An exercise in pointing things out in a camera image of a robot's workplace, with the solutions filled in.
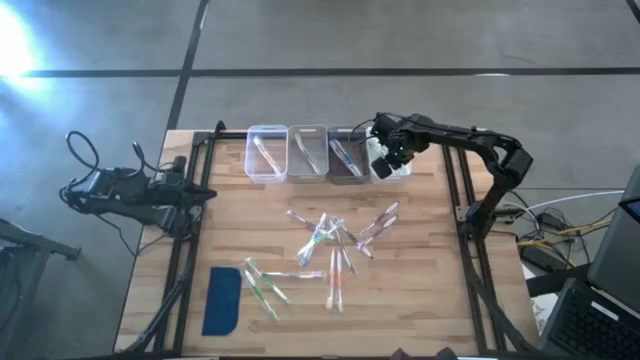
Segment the black metal frame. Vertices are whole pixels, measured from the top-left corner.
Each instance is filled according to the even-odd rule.
[[[202,171],[200,185],[204,188],[208,188],[208,182],[211,175],[211,168],[213,165],[213,151],[216,140],[226,139],[246,139],[246,131],[238,132],[226,132],[225,125],[222,121],[218,122],[214,132],[196,132],[193,136],[191,155],[189,158],[189,166],[187,170],[186,178],[188,181],[193,181],[197,160],[202,146],[206,146],[206,154],[204,161],[204,168]],[[478,250],[478,260],[480,263],[482,278],[478,276],[474,267],[471,252],[469,249],[469,239],[465,237],[465,231],[463,229],[464,222],[458,219],[456,215],[456,209],[460,208],[460,194],[458,192],[458,186],[456,181],[455,170],[451,157],[451,150],[448,146],[442,146],[444,164],[447,173],[447,180],[449,184],[449,191],[451,195],[451,204],[454,210],[454,221],[456,223],[456,230],[458,233],[458,240],[460,245],[461,262],[465,275],[465,283],[467,286],[467,292],[469,296],[469,306],[471,309],[471,320],[473,322],[473,328],[475,332],[476,343],[478,352],[482,356],[493,356],[502,359],[526,359],[536,358],[539,353],[513,353],[508,352],[506,349],[506,341],[504,334],[517,334],[515,338],[518,340],[524,340],[518,333],[517,329],[508,321],[506,314],[500,309],[495,301],[495,287],[493,284],[491,268],[489,266],[489,258],[487,255],[486,246],[484,243],[484,236],[478,236],[475,240]],[[467,162],[466,152],[462,149],[457,149],[458,158],[460,161],[460,170],[464,182],[464,189],[466,193],[467,203],[469,205],[475,203],[475,192],[473,189],[473,183],[471,180],[471,174],[469,171],[469,164]],[[175,241],[173,244],[169,266],[167,270],[167,281],[165,283],[165,291],[163,295],[163,303],[156,314],[154,319],[149,324],[147,330],[143,332],[141,337],[144,341],[138,341],[138,346],[135,348],[128,348],[127,351],[122,353],[115,353],[107,356],[91,357],[87,359],[91,360],[111,360],[111,359],[164,359],[164,358],[178,358],[182,357],[182,346],[184,340],[184,332],[186,328],[187,315],[189,310],[189,298],[191,294],[191,286],[193,280],[193,271],[195,269],[195,260],[197,257],[198,244],[200,238],[201,223],[196,223],[193,233],[190,238],[183,241]],[[180,253],[182,244],[185,241],[189,241],[189,249],[187,253],[187,260],[185,264],[185,270],[182,275],[176,280],[178,273],[178,263],[180,259]],[[180,302],[180,308],[177,316],[176,331],[174,334],[173,346],[171,349],[164,349],[165,338],[167,335],[167,316],[170,309],[175,304],[177,299],[182,299]],[[482,320],[482,314],[480,311],[480,302],[478,298],[483,299],[485,305],[489,309],[492,320],[492,329],[496,341],[496,350],[491,350],[487,346],[486,334],[484,331],[484,324]],[[153,350],[146,352],[146,348],[150,343],[150,340],[155,337]],[[522,344],[514,344],[518,350],[532,351],[534,348],[522,346]],[[252,357],[219,357],[229,359],[251,359]]]

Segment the wooden tabletop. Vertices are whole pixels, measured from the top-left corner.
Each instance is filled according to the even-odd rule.
[[[188,157],[192,136],[193,131],[169,131],[161,162]],[[208,202],[203,216],[184,355],[389,356],[401,347],[417,356],[434,355],[446,346],[459,355],[477,354],[440,147],[417,154],[413,174],[400,185],[253,184],[244,173],[244,153],[243,140],[216,142],[209,185],[218,196]],[[481,198],[492,178],[479,157],[468,156]],[[461,186],[460,193],[464,199]],[[264,271],[299,271],[294,257],[310,232],[289,218],[287,210],[313,222],[327,212],[344,218],[357,233],[394,201],[400,202],[399,221],[372,243],[375,260],[368,261],[347,242],[357,274],[343,273],[344,313],[325,309],[327,282],[276,279],[293,304],[284,305],[263,287],[281,318],[274,322],[243,284],[236,329],[228,336],[201,335],[211,267],[238,266],[251,256]],[[146,228],[141,244],[159,234]],[[327,271],[330,249],[330,244],[318,247],[307,270]],[[487,250],[500,306],[536,344],[538,333],[513,237],[490,234]],[[157,311],[170,252],[171,240],[165,239],[136,260],[116,350],[132,343]],[[173,339],[177,308],[170,316],[166,346]],[[486,311],[484,318],[491,338]]]

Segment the concrete floor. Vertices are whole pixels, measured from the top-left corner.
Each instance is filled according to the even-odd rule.
[[[77,262],[51,258],[16,359],[111,351],[132,259],[112,228],[58,199],[85,171],[64,135],[85,132],[104,166],[135,166],[134,140],[155,160],[180,88],[179,74],[55,71],[179,70],[200,2],[0,2],[0,73],[54,71],[0,79],[0,218],[83,249]],[[640,24],[624,0],[210,0],[205,15],[194,69],[640,66]],[[640,163],[637,74],[191,78],[177,127],[343,125],[376,111],[420,112],[520,139],[535,163],[519,192],[538,203],[625,186]],[[579,224],[617,200],[557,207]],[[141,227],[112,219],[135,246]],[[588,238],[591,257],[601,236]]]

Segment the plastic bin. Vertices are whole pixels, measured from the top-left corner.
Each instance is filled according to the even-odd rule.
[[[315,168],[298,145],[302,146],[313,159]],[[288,178],[295,183],[319,183],[329,172],[327,128],[323,125],[297,125],[289,127]]]
[[[335,139],[339,141],[362,173],[361,176],[354,175],[340,158],[338,158],[331,148],[331,144],[329,144],[329,180],[336,185],[364,184],[369,178],[367,151],[364,144],[356,145],[358,142],[364,140],[365,130],[356,130],[351,136],[351,143],[349,143],[349,134],[352,130],[353,128],[351,127],[332,127],[328,132],[328,140],[331,141]]]
[[[367,128],[367,137],[371,135],[371,127]],[[399,184],[411,175],[411,163],[403,165],[397,170],[392,170],[391,175],[384,179],[380,179],[378,174],[371,167],[371,162],[379,157],[384,157],[388,154],[389,149],[386,146],[380,145],[378,139],[367,139],[367,156],[369,157],[369,171],[371,172],[371,183],[376,185],[391,185]]]
[[[251,181],[260,184],[277,184],[287,181],[287,127],[284,125],[254,125],[247,131],[247,151],[244,172]],[[257,144],[262,144],[277,170],[262,154]]]

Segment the black cable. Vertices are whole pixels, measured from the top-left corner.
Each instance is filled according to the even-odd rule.
[[[567,268],[569,267],[569,258],[571,257],[571,246],[573,246],[573,244],[569,243],[569,249],[567,250],[567,263],[564,265],[565,270],[567,270]]]
[[[85,161],[80,155],[78,155],[76,150],[73,148],[73,145],[71,145],[71,137],[73,135],[79,136],[80,138],[82,138],[82,140],[84,140],[87,143],[87,145],[89,145],[89,149],[91,149],[91,152],[93,153],[93,156],[95,157],[95,162],[93,164],[89,164],[87,161]],[[75,130],[70,131],[67,134],[67,136],[65,137],[65,141],[67,142],[67,148],[69,148],[69,151],[71,152],[71,155],[73,155],[73,157],[75,157],[76,160],[78,160],[82,165],[84,165],[84,166],[86,166],[86,167],[88,167],[90,169],[89,173],[87,175],[85,175],[82,179],[80,179],[80,180],[72,179],[71,180],[69,185],[66,186],[67,189],[71,189],[71,188],[73,188],[73,187],[75,187],[77,185],[80,185],[83,182],[87,181],[89,176],[91,176],[94,172],[100,171],[100,169],[98,168],[98,166],[100,165],[100,156],[98,155],[98,151],[96,150],[96,147],[93,146],[93,143],[91,142],[91,140],[89,140],[89,138],[85,134],[83,134],[83,133],[81,133],[79,131],[75,131]]]
[[[17,264],[17,260],[15,259],[15,257],[13,257],[13,255],[11,256],[11,260],[14,262],[14,271],[13,271],[13,276],[14,276],[14,281],[15,281],[15,287],[16,287],[16,298],[13,301],[13,306],[11,307],[11,311],[9,311],[9,315],[7,316],[7,318],[2,322],[2,325],[0,325],[0,334],[2,334],[2,332],[4,331],[5,327],[7,326],[7,324],[9,324],[9,321],[11,321],[11,318],[13,317],[13,314],[16,312],[16,308],[18,307],[18,302],[20,301],[20,267]]]
[[[100,220],[104,221],[105,223],[107,223],[109,226],[111,226],[111,227],[115,228],[116,230],[118,230],[118,235],[120,236],[120,240],[122,240],[122,243],[124,244],[124,246],[127,247],[127,250],[129,250],[129,253],[131,254],[131,256],[136,257],[136,254],[133,252],[133,250],[131,250],[131,247],[129,247],[129,244],[127,244],[127,241],[124,239],[124,236],[122,236],[122,229],[118,225],[116,225],[116,224],[112,223],[111,221],[103,218],[101,215],[97,215],[97,214],[94,214],[94,215],[98,219],[100,219]]]

